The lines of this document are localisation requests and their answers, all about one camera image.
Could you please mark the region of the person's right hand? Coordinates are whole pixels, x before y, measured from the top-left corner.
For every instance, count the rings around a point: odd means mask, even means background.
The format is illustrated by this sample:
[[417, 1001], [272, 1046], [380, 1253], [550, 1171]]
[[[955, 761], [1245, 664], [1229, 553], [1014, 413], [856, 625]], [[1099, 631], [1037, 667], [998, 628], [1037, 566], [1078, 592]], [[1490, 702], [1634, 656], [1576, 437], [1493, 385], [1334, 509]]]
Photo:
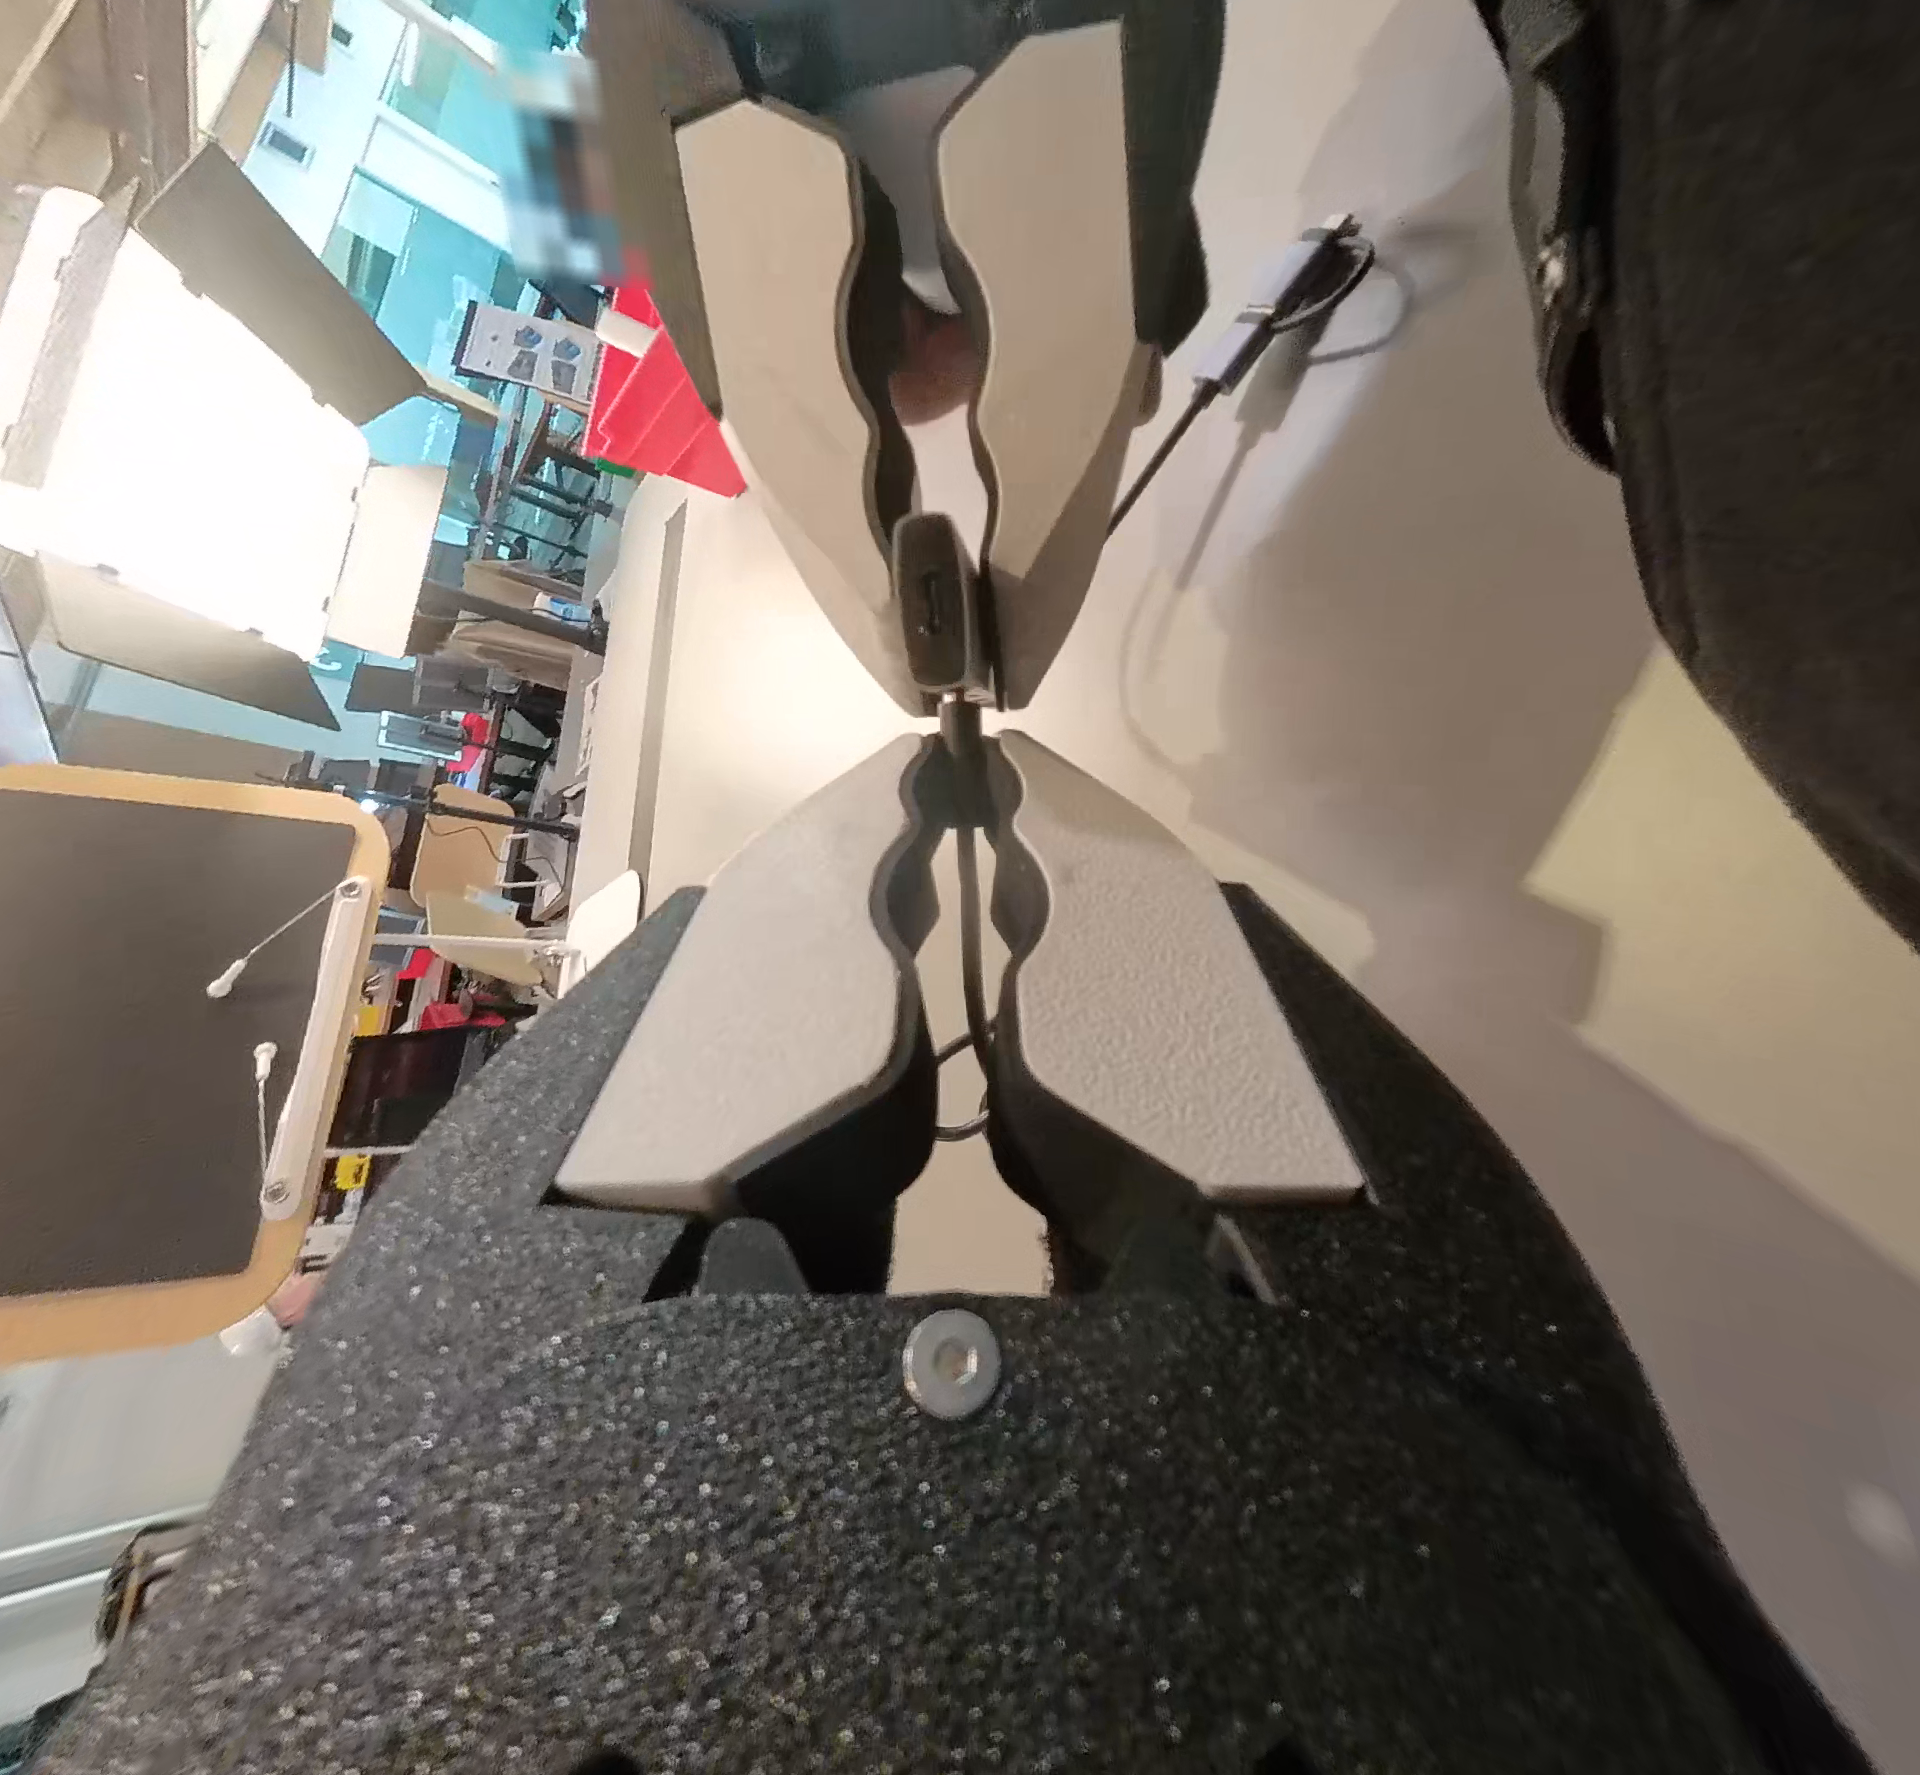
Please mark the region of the person's right hand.
[[889, 395], [903, 426], [926, 426], [964, 409], [977, 392], [980, 356], [964, 314], [936, 311], [905, 288], [899, 297], [899, 349]]

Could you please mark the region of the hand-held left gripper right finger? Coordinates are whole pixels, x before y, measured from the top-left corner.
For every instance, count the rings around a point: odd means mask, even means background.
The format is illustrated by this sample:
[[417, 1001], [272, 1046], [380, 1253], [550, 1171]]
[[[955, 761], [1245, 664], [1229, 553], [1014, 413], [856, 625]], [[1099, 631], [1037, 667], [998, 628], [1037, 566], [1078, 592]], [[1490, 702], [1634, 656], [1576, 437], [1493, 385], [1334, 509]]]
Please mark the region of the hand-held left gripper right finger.
[[998, 735], [991, 792], [1013, 1089], [1206, 1202], [1351, 1202], [1357, 1160], [1207, 866], [1026, 733]]

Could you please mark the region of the white picture placard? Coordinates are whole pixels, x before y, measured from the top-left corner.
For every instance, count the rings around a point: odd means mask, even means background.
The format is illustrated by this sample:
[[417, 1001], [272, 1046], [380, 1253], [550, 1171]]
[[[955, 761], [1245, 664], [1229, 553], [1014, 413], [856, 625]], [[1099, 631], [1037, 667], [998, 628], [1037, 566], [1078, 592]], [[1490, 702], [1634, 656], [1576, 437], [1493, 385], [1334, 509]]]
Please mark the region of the white picture placard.
[[526, 317], [487, 300], [468, 300], [452, 347], [452, 372], [526, 386], [549, 401], [589, 409], [602, 344], [592, 326]]

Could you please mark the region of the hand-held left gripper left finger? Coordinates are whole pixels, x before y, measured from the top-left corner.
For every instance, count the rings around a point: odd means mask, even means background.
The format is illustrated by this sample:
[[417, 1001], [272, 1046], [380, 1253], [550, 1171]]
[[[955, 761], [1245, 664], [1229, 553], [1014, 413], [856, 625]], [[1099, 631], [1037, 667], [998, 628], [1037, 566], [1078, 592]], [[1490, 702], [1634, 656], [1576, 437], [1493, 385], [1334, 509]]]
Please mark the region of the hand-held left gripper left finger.
[[606, 1210], [735, 1210], [740, 1187], [905, 1082], [941, 918], [899, 735], [707, 885], [557, 1174]]

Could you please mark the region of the grey usb adapter with loop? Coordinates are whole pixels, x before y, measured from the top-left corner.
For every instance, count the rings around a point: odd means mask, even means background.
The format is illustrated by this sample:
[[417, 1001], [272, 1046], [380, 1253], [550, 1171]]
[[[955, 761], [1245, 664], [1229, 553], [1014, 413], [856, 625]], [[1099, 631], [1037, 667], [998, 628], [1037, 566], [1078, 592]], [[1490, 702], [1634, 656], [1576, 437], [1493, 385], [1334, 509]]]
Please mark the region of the grey usb adapter with loop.
[[[1383, 320], [1354, 341], [1333, 341], [1343, 307], [1372, 282], [1388, 288]], [[1279, 344], [1292, 344], [1308, 366], [1366, 360], [1389, 349], [1415, 311], [1411, 278], [1389, 267], [1354, 215], [1334, 215], [1302, 232], [1287, 254], [1259, 274], [1252, 297], [1252, 336], [1245, 360], [1256, 364]]]

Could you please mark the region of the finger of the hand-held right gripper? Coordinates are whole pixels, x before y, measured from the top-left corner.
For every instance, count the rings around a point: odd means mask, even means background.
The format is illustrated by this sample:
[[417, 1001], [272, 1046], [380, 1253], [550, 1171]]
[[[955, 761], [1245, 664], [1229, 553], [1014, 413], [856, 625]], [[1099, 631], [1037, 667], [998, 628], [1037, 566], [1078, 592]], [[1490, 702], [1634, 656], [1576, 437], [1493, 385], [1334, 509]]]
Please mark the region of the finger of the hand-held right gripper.
[[889, 434], [851, 349], [859, 166], [827, 125], [746, 99], [683, 125], [675, 151], [722, 431], [818, 611], [918, 713], [880, 509]]
[[1000, 706], [1031, 704], [1086, 602], [1154, 369], [1127, 180], [1115, 20], [1021, 40], [936, 131]]

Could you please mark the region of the wood-framed blackboard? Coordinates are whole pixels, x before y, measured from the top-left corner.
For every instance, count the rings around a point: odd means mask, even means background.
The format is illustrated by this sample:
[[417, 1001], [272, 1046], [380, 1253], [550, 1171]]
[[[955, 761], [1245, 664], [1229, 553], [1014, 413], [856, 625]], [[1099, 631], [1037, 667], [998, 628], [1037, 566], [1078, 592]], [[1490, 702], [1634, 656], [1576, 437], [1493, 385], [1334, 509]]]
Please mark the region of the wood-framed blackboard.
[[389, 841], [355, 802], [2, 766], [2, 1366], [206, 1341], [295, 1275]]

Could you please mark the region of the black usb adapter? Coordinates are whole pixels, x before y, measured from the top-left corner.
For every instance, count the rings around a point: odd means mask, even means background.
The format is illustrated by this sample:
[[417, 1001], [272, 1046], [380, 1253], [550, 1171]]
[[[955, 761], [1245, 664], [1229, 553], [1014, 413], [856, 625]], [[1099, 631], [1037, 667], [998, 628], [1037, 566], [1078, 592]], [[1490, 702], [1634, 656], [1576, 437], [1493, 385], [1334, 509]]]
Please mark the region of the black usb adapter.
[[991, 694], [991, 657], [971, 550], [945, 514], [908, 514], [895, 532], [895, 599], [905, 671], [926, 697]]

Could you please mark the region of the red plastic bin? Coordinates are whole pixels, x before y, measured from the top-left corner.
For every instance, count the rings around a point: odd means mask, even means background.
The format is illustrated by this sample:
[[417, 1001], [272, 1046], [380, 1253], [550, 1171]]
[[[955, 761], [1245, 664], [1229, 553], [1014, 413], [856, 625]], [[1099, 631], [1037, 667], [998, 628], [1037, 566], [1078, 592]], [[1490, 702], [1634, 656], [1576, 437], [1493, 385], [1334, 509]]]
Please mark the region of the red plastic bin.
[[722, 498], [746, 494], [644, 282], [611, 288], [598, 317], [600, 369], [589, 403], [585, 452], [634, 478], [670, 478]]

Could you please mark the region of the studio softbox light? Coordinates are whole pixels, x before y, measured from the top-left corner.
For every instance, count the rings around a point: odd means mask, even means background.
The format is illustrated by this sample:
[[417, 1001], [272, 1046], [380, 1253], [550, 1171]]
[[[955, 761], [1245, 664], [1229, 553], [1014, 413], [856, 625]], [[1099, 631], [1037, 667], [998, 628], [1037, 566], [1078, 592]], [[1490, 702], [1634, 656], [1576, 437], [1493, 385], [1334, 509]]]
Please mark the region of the studio softbox light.
[[70, 657], [335, 733], [324, 650], [412, 631], [445, 478], [366, 431], [423, 395], [216, 143], [135, 218], [2, 189], [2, 550]]

